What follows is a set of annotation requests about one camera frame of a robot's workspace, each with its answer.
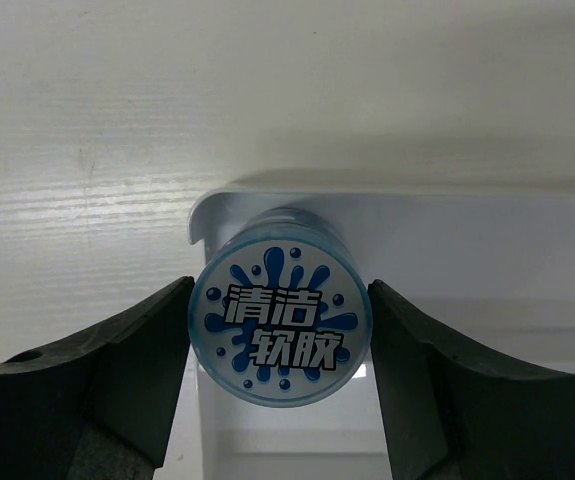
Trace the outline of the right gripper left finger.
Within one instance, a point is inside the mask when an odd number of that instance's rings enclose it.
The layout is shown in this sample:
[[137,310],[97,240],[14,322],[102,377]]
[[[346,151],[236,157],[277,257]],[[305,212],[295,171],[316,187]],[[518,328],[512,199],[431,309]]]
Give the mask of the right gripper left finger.
[[0,363],[0,479],[150,479],[190,349],[182,277],[137,305]]

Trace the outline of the blue slime jar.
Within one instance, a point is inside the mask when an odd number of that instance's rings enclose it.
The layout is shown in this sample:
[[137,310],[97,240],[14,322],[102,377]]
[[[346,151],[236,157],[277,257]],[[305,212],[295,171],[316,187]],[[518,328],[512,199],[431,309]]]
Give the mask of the blue slime jar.
[[188,332],[225,391],[270,408],[340,390],[370,347],[367,288],[331,225],[299,209],[267,211],[206,264],[188,304]]

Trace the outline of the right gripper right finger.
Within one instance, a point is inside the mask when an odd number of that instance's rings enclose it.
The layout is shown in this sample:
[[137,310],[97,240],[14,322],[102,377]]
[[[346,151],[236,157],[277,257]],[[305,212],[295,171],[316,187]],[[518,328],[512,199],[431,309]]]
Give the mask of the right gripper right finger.
[[396,479],[575,479],[575,374],[491,349],[382,281],[371,353]]

